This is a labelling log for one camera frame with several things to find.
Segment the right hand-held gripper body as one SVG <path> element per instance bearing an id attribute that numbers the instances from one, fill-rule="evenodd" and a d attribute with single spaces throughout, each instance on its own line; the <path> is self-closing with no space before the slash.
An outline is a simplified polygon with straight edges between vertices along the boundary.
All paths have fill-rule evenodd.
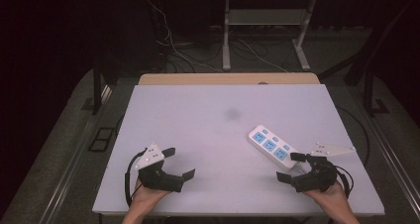
<path id="1" fill-rule="evenodd" d="M 350 193 L 354 187 L 352 176 L 344 169 L 333 165 L 328 158 L 333 156 L 346 155 L 354 153 L 354 147 L 342 147 L 337 145 L 328 145 L 317 143 L 307 155 L 306 162 L 311 167 L 311 171 L 292 179 L 292 186 L 297 192 L 320 190 L 326 191 L 333 185 L 337 178 L 343 184 L 346 193 Z"/>

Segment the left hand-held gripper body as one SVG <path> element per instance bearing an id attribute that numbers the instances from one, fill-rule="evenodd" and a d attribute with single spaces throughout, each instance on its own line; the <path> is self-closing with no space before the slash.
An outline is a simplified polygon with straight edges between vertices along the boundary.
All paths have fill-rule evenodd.
<path id="1" fill-rule="evenodd" d="M 146 148 L 135 165 L 138 180 L 150 189 L 180 192 L 184 180 L 182 176 L 168 174 L 162 169 L 165 159 L 162 151 L 157 144 L 151 144 Z"/>

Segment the white power strip blue sockets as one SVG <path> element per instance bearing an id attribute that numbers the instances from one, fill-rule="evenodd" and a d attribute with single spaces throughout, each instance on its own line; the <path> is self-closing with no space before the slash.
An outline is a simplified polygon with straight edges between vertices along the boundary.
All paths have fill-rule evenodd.
<path id="1" fill-rule="evenodd" d="M 291 159 L 291 154 L 297 153 L 297 150 L 263 125 L 252 129 L 248 135 L 248 141 L 285 171 L 290 171 L 297 165 L 297 161 Z"/>

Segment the person's left hand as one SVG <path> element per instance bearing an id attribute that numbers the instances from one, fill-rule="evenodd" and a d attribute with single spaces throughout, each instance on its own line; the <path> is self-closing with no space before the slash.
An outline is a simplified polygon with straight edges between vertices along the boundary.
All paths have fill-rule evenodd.
<path id="1" fill-rule="evenodd" d="M 132 195 L 129 212 L 138 216 L 146 216 L 168 194 L 169 191 L 144 187 L 138 180 L 136 182 L 135 193 Z"/>

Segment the person's right hand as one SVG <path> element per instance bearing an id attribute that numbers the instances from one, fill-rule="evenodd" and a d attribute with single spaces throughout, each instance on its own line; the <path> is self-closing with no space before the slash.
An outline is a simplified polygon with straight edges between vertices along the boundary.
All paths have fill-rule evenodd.
<path id="1" fill-rule="evenodd" d="M 325 213 L 328 210 L 351 209 L 344 189 L 337 181 L 326 191 L 309 190 L 304 191 L 304 194 L 312 198 Z"/>

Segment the wooden table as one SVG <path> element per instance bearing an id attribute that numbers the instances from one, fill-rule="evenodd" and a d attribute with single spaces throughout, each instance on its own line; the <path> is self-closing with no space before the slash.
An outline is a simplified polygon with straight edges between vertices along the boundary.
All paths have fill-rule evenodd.
<path id="1" fill-rule="evenodd" d="M 310 72 L 268 73 L 148 73 L 140 85 L 319 84 Z"/>

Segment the black metal stand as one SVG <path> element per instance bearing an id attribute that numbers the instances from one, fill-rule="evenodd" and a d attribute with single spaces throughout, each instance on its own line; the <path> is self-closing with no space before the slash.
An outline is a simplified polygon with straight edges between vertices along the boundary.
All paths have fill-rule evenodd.
<path id="1" fill-rule="evenodd" d="M 96 115 L 102 105 L 102 83 L 99 64 L 93 66 L 93 110 L 92 114 Z"/>
<path id="2" fill-rule="evenodd" d="M 374 117 L 376 114 L 387 114 L 389 112 L 381 99 L 373 98 L 373 79 L 374 72 L 373 66 L 371 65 L 367 68 L 365 74 L 364 88 L 364 108 L 370 117 Z"/>

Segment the black floor frame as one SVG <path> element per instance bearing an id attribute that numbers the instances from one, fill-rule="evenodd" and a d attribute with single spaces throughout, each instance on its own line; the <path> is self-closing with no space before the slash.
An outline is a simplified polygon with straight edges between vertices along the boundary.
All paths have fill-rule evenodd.
<path id="1" fill-rule="evenodd" d="M 107 151 L 115 129 L 112 127 L 100 127 L 88 147 L 89 152 L 104 153 Z"/>

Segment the metal floor rail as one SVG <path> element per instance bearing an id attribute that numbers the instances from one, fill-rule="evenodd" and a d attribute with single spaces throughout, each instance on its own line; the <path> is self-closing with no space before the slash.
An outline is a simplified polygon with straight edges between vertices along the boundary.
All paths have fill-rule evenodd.
<path id="1" fill-rule="evenodd" d="M 102 86 L 102 103 L 112 94 L 108 85 Z M 75 178 L 80 159 L 93 134 L 96 115 L 93 110 L 93 88 L 78 84 L 50 133 L 39 161 L 43 166 L 47 204 L 38 224 L 53 224 Z"/>
<path id="2" fill-rule="evenodd" d="M 383 158 L 386 160 L 393 176 L 395 177 L 400 189 L 404 193 L 404 196 L 411 209 L 416 215 L 416 218 L 420 221 L 420 187 L 417 187 L 413 179 L 409 176 L 406 171 L 401 159 L 397 156 L 397 153 L 391 146 L 391 142 L 387 139 L 386 133 L 379 126 L 376 117 L 366 110 L 363 106 L 362 98 L 353 94 L 352 99 L 357 103 L 357 107 L 364 119 L 368 123 L 368 127 L 373 132 L 374 138 L 378 142 L 378 148 L 382 153 Z"/>

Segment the grey metal desk frame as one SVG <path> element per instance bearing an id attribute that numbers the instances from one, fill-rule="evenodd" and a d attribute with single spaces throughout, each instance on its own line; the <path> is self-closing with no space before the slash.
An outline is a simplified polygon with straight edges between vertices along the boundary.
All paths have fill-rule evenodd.
<path id="1" fill-rule="evenodd" d="M 298 9 L 234 9 L 225 0 L 222 69 L 231 69 L 229 29 L 231 26 L 299 26 L 299 35 L 292 40 L 295 54 L 303 70 L 310 65 L 302 47 L 317 0 L 309 0 L 305 8 Z"/>

